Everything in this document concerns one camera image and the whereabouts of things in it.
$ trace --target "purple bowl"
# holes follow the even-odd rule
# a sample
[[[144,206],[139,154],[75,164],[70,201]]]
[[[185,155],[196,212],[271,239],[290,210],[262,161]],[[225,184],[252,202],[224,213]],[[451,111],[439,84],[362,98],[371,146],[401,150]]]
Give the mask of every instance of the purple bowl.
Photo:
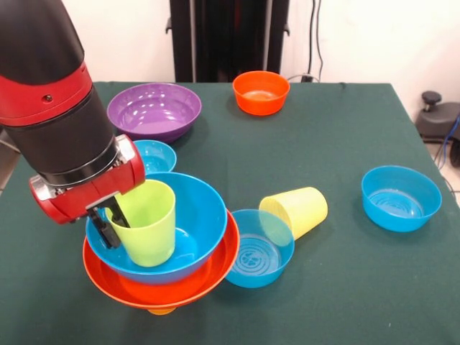
[[[191,127],[201,112],[199,97],[183,86],[146,83],[128,88],[109,103],[111,123],[131,139],[173,142]]]

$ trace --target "small blue bowl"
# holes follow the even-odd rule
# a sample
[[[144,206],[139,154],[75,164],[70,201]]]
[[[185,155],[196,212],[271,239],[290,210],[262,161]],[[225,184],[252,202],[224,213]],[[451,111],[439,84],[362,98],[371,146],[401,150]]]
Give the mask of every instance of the small blue bowl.
[[[134,145],[144,163],[145,175],[173,171],[178,157],[171,146],[156,140],[136,140]]]
[[[289,226],[271,213],[240,210],[232,213],[238,225],[238,257],[226,279],[243,288],[261,288],[274,282],[294,254]]]
[[[419,229],[442,204],[438,186],[408,167],[376,167],[362,178],[361,189],[367,216],[390,231]]]

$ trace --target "blue bowl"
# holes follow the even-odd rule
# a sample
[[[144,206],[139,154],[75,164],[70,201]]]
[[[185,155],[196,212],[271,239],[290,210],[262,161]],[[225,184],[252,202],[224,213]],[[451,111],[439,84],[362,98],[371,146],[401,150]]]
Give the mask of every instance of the blue bowl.
[[[362,178],[361,189],[367,216],[390,231],[419,229],[442,204],[438,186],[408,167],[376,167]]]
[[[294,254],[289,226],[271,213],[240,210],[232,213],[239,230],[239,250],[226,279],[243,288],[274,282]]]
[[[147,179],[162,181],[175,193],[175,251],[168,261],[154,267],[133,263],[123,245],[107,249],[89,220],[86,221],[86,236],[99,259],[120,275],[151,285],[169,284],[191,275],[213,253],[226,229],[226,207],[221,196],[198,178],[177,172],[156,172]]]
[[[178,157],[171,146],[156,140],[136,140],[134,145],[144,163],[145,175],[173,171]]]

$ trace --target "black knob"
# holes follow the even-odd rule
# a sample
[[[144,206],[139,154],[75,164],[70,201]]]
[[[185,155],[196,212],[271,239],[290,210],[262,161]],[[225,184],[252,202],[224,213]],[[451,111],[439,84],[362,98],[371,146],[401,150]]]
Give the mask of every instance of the black knob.
[[[434,106],[436,103],[441,102],[442,99],[441,94],[435,91],[425,91],[422,93],[422,98],[425,104],[428,106]]]

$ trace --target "black cable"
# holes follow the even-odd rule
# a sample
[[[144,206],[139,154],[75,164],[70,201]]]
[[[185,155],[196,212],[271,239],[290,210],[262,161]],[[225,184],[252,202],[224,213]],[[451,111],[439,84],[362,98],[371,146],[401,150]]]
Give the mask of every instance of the black cable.
[[[316,10],[316,49],[318,49],[318,57],[321,61],[318,79],[321,80],[321,73],[323,72],[323,57],[321,56],[321,50],[319,49],[319,10],[321,9],[321,0],[318,0],[318,10]]]
[[[422,140],[425,144],[439,144],[439,148],[436,151],[434,158],[433,158],[434,164],[436,165],[436,167],[439,167],[439,164],[436,162],[436,160],[438,159],[438,157],[442,156],[442,155],[439,156],[439,154],[442,152],[443,141],[440,140],[439,142],[434,142],[433,140],[425,140],[425,139],[422,139]]]
[[[313,19],[315,17],[316,0],[313,0],[310,17],[310,57],[308,58],[308,74],[311,74],[311,63],[313,62]]]
[[[321,82],[319,79],[317,79],[317,77],[315,77],[314,75],[311,75],[311,74],[307,74],[307,73],[302,73],[302,74],[296,74],[296,75],[292,75],[290,76],[288,79],[286,79],[287,81],[290,81],[291,79],[294,79],[294,78],[297,78],[297,77],[308,77],[308,78],[311,78],[312,80],[315,80],[317,82]]]
[[[438,151],[436,151],[436,154],[435,154],[435,156],[434,156],[434,164],[436,164],[436,167],[438,167],[438,168],[439,168],[439,165],[440,165],[440,163],[441,163],[441,157],[443,156],[443,155],[442,155],[443,147],[444,147],[444,145],[441,143],[441,144],[439,145]]]
[[[448,191],[454,194],[454,188],[452,187],[451,183],[447,181],[447,179],[443,176],[444,182],[447,184]]]

